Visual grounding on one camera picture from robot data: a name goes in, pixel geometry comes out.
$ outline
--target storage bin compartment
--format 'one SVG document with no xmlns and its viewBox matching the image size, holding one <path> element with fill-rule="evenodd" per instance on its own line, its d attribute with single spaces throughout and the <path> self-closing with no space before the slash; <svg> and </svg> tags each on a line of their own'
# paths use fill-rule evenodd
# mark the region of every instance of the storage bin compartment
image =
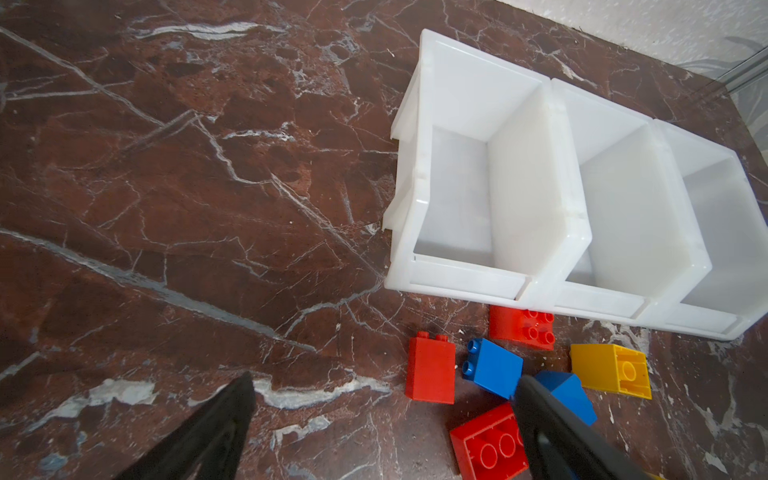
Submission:
<svg viewBox="0 0 768 480">
<path fill-rule="evenodd" d="M 669 315 L 670 329 L 733 339 L 768 312 L 768 227 L 732 150 L 656 121 L 683 176 L 712 271 Z"/>
<path fill-rule="evenodd" d="M 711 268 L 672 153 L 649 117 L 552 85 L 568 111 L 592 229 L 554 305 L 655 326 Z"/>
<path fill-rule="evenodd" d="M 424 31 L 399 140 L 388 288 L 534 307 L 591 239 L 549 78 Z"/>
</svg>

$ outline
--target white wall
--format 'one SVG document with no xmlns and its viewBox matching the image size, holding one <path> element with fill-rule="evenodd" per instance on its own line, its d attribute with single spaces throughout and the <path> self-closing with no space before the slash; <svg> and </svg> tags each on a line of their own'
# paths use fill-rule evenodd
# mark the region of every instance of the white wall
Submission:
<svg viewBox="0 0 768 480">
<path fill-rule="evenodd" d="M 768 45 L 768 0 L 500 0 L 715 78 Z"/>
<path fill-rule="evenodd" d="M 768 76 L 732 94 L 731 98 L 768 164 Z"/>
</svg>

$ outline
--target yellow lego brick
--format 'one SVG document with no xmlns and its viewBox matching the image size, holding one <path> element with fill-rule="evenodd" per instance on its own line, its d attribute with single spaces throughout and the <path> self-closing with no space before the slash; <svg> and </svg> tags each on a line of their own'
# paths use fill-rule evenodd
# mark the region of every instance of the yellow lego brick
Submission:
<svg viewBox="0 0 768 480">
<path fill-rule="evenodd" d="M 571 371 L 594 390 L 650 400 L 645 354 L 619 345 L 571 345 Z"/>
</svg>

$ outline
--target brown marble floor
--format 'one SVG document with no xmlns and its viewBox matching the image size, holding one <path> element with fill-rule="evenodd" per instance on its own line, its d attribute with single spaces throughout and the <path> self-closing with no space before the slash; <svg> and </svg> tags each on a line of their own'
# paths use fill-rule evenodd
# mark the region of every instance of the brown marble floor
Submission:
<svg viewBox="0 0 768 480">
<path fill-rule="evenodd" d="M 454 406 L 410 402 L 407 341 L 463 344 L 487 306 L 382 288 L 423 28 L 735 148 L 768 213 L 732 102 L 690 101 L 705 78 L 493 0 L 4 0 L 0 478 L 110 478 L 244 371 L 240 478 L 457 477 L 448 429 L 500 399 L 457 380 Z M 571 342 L 649 354 L 652 401 L 588 393 L 638 465 L 768 476 L 766 322 L 554 331 L 513 349 L 526 372 L 567 369 Z"/>
</svg>

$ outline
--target lego duplo brick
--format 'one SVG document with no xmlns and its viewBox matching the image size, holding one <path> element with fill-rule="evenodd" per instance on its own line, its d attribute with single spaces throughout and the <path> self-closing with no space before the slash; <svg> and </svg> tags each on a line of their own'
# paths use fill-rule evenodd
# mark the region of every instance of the lego duplo brick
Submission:
<svg viewBox="0 0 768 480">
<path fill-rule="evenodd" d="M 453 429 L 451 443 L 463 480 L 507 480 L 528 468 L 508 402 Z"/>
<path fill-rule="evenodd" d="M 429 338 L 419 332 L 408 351 L 406 396 L 420 402 L 453 404 L 456 381 L 456 345 L 446 335 Z"/>
<path fill-rule="evenodd" d="M 491 305 L 488 314 L 488 336 L 511 340 L 536 349 L 553 350 L 554 333 L 551 313 L 518 310 Z"/>
<path fill-rule="evenodd" d="M 552 396 L 560 400 L 567 409 L 571 410 L 582 422 L 592 425 L 598 420 L 594 413 L 592 402 L 581 387 L 581 381 L 574 373 L 543 371 L 534 377 Z"/>
<path fill-rule="evenodd" d="M 489 392 L 509 400 L 518 388 L 523 359 L 487 339 L 467 343 L 469 357 L 462 375 Z"/>
<path fill-rule="evenodd" d="M 645 354 L 619 345 L 571 345 L 571 371 L 588 389 L 651 399 Z"/>
</svg>

